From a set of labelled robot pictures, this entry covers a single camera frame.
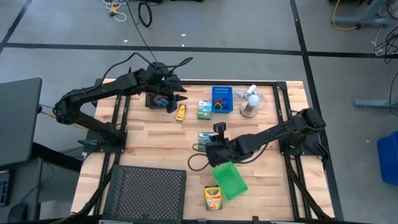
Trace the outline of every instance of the gray concrete floor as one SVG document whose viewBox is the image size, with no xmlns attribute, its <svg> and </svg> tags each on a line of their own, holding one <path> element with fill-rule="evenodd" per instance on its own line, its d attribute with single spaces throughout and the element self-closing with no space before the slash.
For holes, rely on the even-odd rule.
<svg viewBox="0 0 398 224">
<path fill-rule="evenodd" d="M 372 53 L 371 41 L 378 27 L 340 32 L 330 24 L 333 5 L 326 0 L 296 0 L 308 51 Z M 0 0 L 0 39 L 24 5 L 24 0 Z M 205 0 L 169 2 L 152 8 L 154 23 L 139 26 L 151 46 L 229 47 L 300 50 L 289 0 Z M 339 13 L 352 14 L 362 5 L 343 4 Z M 386 27 L 383 39 L 394 26 Z M 131 18 L 120 23 L 106 15 L 99 0 L 33 0 L 11 36 L 10 43 L 86 44 L 143 46 Z M 131 52 L 114 50 L 65 50 L 5 48 L 0 54 L 0 82 L 40 77 L 40 102 L 53 105 L 74 88 L 93 84 L 95 78 Z M 141 52 L 150 58 L 148 52 Z M 175 64 L 194 60 L 179 68 L 181 78 L 302 80 L 309 97 L 301 56 L 154 52 L 159 61 Z M 310 57 L 326 133 L 335 168 L 345 220 L 395 223 L 398 187 L 382 182 L 376 141 L 396 130 L 398 118 L 387 110 L 358 109 L 357 98 L 385 99 L 398 72 L 398 61 L 384 65 L 382 59 Z M 131 66 L 146 67 L 140 60 L 115 68 L 116 77 Z M 94 109 L 83 108 L 89 114 Z M 35 141 L 57 151 L 79 146 L 85 131 L 56 123 L 39 115 Z M 77 156 L 81 151 L 71 152 Z M 62 217 L 69 212 L 78 174 L 55 167 L 55 177 L 40 192 L 42 218 Z M 43 178 L 50 175 L 44 167 Z"/>
</svg>

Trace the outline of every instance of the green plastic bin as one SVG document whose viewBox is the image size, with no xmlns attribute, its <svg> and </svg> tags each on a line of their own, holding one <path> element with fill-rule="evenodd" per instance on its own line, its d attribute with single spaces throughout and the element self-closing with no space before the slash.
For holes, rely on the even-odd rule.
<svg viewBox="0 0 398 224">
<path fill-rule="evenodd" d="M 236 198 L 248 190 L 248 186 L 232 162 L 213 169 L 211 173 L 227 201 Z"/>
</svg>

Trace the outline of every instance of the wooden tabletop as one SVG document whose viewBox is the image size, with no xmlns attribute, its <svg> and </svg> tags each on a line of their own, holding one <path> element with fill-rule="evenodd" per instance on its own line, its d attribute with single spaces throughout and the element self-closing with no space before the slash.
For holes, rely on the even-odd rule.
<svg viewBox="0 0 398 224">
<path fill-rule="evenodd" d="M 287 82 L 287 87 L 292 110 L 308 108 L 303 83 Z M 176 111 L 168 114 L 165 110 L 146 108 L 144 93 L 141 96 L 131 96 L 126 127 L 128 130 L 126 151 L 121 155 L 120 164 L 186 170 L 184 219 L 252 220 L 252 216 L 258 216 L 260 220 L 293 220 L 284 157 L 279 153 L 277 141 L 270 143 L 258 160 L 249 164 L 236 164 L 248 185 L 248 191 L 230 202 L 223 200 L 222 210 L 206 211 L 205 207 L 204 187 L 216 184 L 211 175 L 212 168 L 208 166 L 202 171 L 194 172 L 187 166 L 187 159 L 195 153 L 192 144 L 197 143 L 198 133 L 212 131 L 215 123 L 226 122 L 226 137 L 230 139 L 242 134 L 258 133 L 278 124 L 272 88 L 268 86 L 257 88 L 259 93 L 266 96 L 267 102 L 254 118 L 241 116 L 239 106 L 244 100 L 235 100 L 233 112 L 213 113 L 209 121 L 198 120 L 197 109 L 199 100 L 211 100 L 211 86 L 186 85 L 184 88 L 188 92 L 182 95 L 188 99 L 181 102 L 187 105 L 182 122 L 175 120 Z M 115 99 L 114 96 L 99 100 L 95 118 L 102 122 L 110 122 Z M 284 104 L 283 97 L 280 100 L 281 104 Z M 76 187 L 72 212 L 78 212 L 96 190 L 103 158 L 103 153 L 92 153 L 84 162 Z M 196 157 L 191 160 L 191 164 L 192 167 L 199 168 L 206 164 L 206 158 Z M 302 164 L 308 191 L 323 211 L 334 217 L 321 160 L 317 156 L 302 156 Z M 106 191 L 107 189 L 103 195 L 101 211 Z M 301 194 L 297 188 L 296 192 L 300 216 L 303 217 Z"/>
</svg>

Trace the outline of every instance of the metal mesh panel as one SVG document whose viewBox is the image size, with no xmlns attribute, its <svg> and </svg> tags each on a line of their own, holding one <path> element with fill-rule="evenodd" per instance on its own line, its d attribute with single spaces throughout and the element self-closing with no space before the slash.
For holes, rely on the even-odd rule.
<svg viewBox="0 0 398 224">
<path fill-rule="evenodd" d="M 185 170 L 115 166 L 104 219 L 139 223 L 181 223 Z"/>
</svg>

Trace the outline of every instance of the blue plastic bin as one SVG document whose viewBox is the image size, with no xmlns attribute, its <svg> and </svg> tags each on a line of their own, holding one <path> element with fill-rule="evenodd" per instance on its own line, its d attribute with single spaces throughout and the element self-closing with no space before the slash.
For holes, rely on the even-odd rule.
<svg viewBox="0 0 398 224">
<path fill-rule="evenodd" d="M 223 100 L 223 109 L 216 110 L 215 100 L 221 99 Z M 230 113 L 234 110 L 234 98 L 232 93 L 232 87 L 229 86 L 213 86 L 211 91 L 211 103 L 213 105 L 213 112 L 214 113 Z"/>
<path fill-rule="evenodd" d="M 377 141 L 381 178 L 385 183 L 398 185 L 398 132 Z"/>
</svg>

